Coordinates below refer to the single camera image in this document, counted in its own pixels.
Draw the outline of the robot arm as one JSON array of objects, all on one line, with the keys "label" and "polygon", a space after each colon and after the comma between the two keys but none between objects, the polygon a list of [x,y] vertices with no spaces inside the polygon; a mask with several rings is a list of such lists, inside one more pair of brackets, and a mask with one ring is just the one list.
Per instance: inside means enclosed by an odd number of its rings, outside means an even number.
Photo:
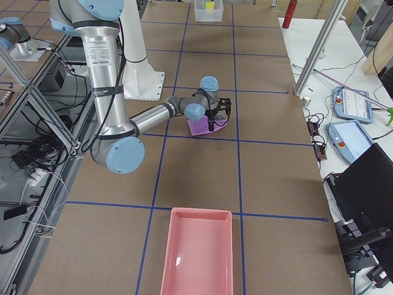
[{"label": "robot arm", "polygon": [[206,76],[190,97],[164,103],[128,117],[126,97],[157,87],[159,74],[147,61],[135,1],[51,1],[54,30],[81,38],[98,116],[88,145],[93,160],[118,174],[137,169],[145,156],[139,136],[175,116],[192,121],[206,117],[209,130],[219,110],[218,81]]}]

